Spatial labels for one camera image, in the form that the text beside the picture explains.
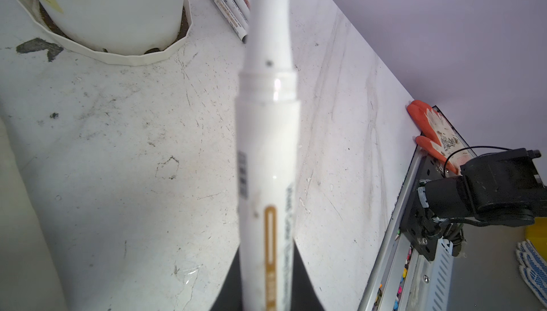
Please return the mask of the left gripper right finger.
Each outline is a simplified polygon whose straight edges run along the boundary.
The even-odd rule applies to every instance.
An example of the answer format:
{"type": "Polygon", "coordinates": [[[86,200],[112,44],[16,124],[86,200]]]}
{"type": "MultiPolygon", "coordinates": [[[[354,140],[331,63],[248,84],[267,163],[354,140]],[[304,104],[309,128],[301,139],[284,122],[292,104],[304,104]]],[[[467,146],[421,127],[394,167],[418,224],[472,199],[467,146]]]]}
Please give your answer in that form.
{"type": "Polygon", "coordinates": [[[324,311],[296,243],[293,244],[292,311],[324,311]]]}

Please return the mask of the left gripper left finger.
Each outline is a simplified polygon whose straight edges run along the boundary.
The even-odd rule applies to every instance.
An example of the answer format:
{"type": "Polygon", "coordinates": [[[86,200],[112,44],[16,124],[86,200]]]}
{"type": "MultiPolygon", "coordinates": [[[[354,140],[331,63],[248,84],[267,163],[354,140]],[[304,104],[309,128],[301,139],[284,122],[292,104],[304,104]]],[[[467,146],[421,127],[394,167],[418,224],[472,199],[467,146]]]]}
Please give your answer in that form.
{"type": "Polygon", "coordinates": [[[239,249],[236,250],[222,288],[210,311],[243,311],[239,249]]]}

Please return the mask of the white marker pen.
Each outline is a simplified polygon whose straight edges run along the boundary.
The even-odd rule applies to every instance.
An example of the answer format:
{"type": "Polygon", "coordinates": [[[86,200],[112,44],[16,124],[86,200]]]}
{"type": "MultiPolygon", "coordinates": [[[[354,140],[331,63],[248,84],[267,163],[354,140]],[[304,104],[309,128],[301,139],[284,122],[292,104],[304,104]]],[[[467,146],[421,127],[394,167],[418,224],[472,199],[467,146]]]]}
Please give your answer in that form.
{"type": "Polygon", "coordinates": [[[236,19],[232,11],[228,8],[225,1],[223,0],[214,0],[215,5],[219,8],[223,16],[225,16],[228,23],[232,26],[236,34],[243,43],[246,43],[247,30],[245,30],[239,21],[236,19]]]}
{"type": "Polygon", "coordinates": [[[301,104],[290,0],[251,0],[235,100],[244,310],[289,310],[301,104]]]}

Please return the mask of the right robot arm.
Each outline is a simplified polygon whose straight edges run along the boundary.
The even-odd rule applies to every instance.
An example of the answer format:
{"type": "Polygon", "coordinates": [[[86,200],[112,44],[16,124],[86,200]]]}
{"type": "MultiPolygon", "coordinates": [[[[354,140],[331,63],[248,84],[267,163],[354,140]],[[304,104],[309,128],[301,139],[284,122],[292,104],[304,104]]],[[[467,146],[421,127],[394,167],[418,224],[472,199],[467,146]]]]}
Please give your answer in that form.
{"type": "Polygon", "coordinates": [[[460,175],[424,181],[417,188],[426,219],[434,228],[533,225],[546,217],[546,185],[534,164],[539,150],[484,154],[461,166],[460,175]]]}

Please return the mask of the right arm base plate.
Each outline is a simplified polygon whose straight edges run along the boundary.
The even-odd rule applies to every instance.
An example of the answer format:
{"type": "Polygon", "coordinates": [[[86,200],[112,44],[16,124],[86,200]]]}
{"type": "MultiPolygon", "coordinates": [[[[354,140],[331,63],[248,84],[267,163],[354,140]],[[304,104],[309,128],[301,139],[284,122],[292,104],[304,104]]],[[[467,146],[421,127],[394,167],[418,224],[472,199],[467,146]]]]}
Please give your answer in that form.
{"type": "Polygon", "coordinates": [[[428,181],[441,178],[441,167],[437,159],[420,153],[417,173],[411,185],[410,195],[400,230],[410,241],[412,247],[427,261],[433,262],[436,256],[438,241],[448,243],[453,250],[453,256],[459,255],[464,242],[463,225],[461,223],[446,225],[440,228],[433,221],[434,213],[424,207],[420,201],[419,188],[428,181]]]}

